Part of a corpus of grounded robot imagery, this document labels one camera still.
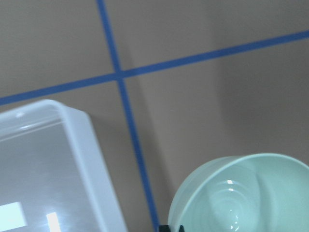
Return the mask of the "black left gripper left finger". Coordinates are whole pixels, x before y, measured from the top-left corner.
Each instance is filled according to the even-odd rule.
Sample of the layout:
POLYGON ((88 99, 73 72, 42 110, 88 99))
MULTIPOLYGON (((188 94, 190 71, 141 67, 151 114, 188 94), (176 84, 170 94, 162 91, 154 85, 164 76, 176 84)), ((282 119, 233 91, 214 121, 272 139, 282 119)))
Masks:
POLYGON ((171 232, 169 225, 159 225, 158 232, 171 232))

